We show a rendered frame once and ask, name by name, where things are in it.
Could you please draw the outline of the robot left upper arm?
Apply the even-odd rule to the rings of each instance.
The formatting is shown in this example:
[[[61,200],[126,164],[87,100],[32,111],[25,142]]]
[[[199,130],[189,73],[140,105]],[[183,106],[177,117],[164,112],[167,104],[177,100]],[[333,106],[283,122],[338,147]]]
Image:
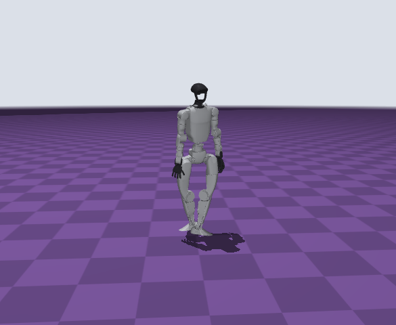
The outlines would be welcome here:
[[[212,110],[211,135],[213,137],[217,137],[217,136],[221,135],[221,130],[219,128],[217,128],[219,111],[215,107],[212,107],[212,106],[210,106],[210,107],[211,107],[211,110]]]

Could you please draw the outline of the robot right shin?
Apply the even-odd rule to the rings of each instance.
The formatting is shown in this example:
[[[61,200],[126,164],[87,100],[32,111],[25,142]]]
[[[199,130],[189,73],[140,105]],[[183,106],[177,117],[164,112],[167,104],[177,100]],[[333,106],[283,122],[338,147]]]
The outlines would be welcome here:
[[[182,199],[182,203],[183,203],[183,207],[185,210],[185,213],[188,217],[189,223],[191,225],[195,225],[195,221],[194,221],[194,212],[195,212],[195,202],[191,201],[191,202],[187,202],[183,199],[183,197],[181,196]]]

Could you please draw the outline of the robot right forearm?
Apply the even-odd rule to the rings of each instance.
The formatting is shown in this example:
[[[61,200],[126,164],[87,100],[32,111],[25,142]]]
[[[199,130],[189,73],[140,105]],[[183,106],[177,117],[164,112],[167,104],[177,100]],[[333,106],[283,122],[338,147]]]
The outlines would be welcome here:
[[[184,144],[180,142],[180,139],[181,139],[181,137],[178,134],[177,135],[177,139],[176,139],[176,146],[177,146],[176,151],[177,151],[177,153],[176,153],[176,160],[175,160],[175,162],[178,163],[178,164],[181,164],[181,159],[182,159],[182,156],[183,156],[183,147],[184,147]]]

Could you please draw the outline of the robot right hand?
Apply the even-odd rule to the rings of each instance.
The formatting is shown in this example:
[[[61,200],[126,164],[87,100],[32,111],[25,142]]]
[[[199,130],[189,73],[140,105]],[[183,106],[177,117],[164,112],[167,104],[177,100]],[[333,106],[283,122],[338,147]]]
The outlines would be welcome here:
[[[175,160],[176,160],[176,158],[175,158]],[[173,176],[173,174],[175,172],[174,178],[176,178],[176,174],[177,174],[177,179],[178,179],[178,175],[179,175],[179,178],[181,179],[181,172],[183,173],[183,175],[185,175],[185,173],[182,170],[181,165],[182,165],[182,159],[181,159],[181,164],[178,164],[175,162],[175,166],[173,167],[173,173],[172,173],[172,176]]]

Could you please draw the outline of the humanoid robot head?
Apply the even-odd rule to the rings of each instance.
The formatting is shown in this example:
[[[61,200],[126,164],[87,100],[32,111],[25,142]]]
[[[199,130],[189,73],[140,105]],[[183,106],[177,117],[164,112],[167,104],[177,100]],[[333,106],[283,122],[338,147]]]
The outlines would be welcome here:
[[[195,108],[203,108],[204,107],[204,106],[202,106],[202,103],[204,103],[205,100],[206,100],[207,91],[208,91],[207,87],[205,85],[203,85],[202,83],[196,83],[196,84],[192,85],[191,92],[194,93],[195,98],[196,98],[194,104],[198,105],[198,106],[194,106]],[[197,95],[200,95],[201,93],[204,93],[204,99],[203,100],[199,100],[198,96],[197,96]]]

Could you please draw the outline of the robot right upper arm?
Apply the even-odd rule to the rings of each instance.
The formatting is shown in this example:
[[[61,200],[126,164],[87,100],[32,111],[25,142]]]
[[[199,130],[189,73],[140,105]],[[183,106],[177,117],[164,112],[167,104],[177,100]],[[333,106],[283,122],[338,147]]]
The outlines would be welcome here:
[[[189,118],[189,115],[190,115],[189,109],[180,110],[177,113],[177,119],[178,119],[177,134],[179,134],[181,137],[180,142],[186,142],[186,140],[187,140],[187,135],[184,134],[184,131],[185,131],[186,120]]]

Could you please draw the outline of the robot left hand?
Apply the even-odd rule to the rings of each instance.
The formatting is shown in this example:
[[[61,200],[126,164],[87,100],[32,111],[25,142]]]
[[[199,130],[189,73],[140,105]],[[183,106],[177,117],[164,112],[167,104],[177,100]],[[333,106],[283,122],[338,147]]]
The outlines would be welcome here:
[[[217,158],[217,163],[218,163],[218,173],[222,173],[222,171],[223,171],[223,169],[225,168],[225,165],[224,165],[224,162],[223,162],[223,159],[222,159],[222,157],[223,157],[223,153],[222,153],[222,151],[220,151],[220,156],[216,156],[216,158]]]

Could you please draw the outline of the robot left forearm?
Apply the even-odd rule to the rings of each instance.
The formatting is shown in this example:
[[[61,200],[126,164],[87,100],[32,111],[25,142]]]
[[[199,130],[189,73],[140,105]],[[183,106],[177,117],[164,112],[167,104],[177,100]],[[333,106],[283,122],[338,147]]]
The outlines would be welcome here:
[[[214,137],[213,138],[214,144],[215,144],[215,155],[220,156],[220,151],[222,151],[222,146],[221,146],[221,135]]]

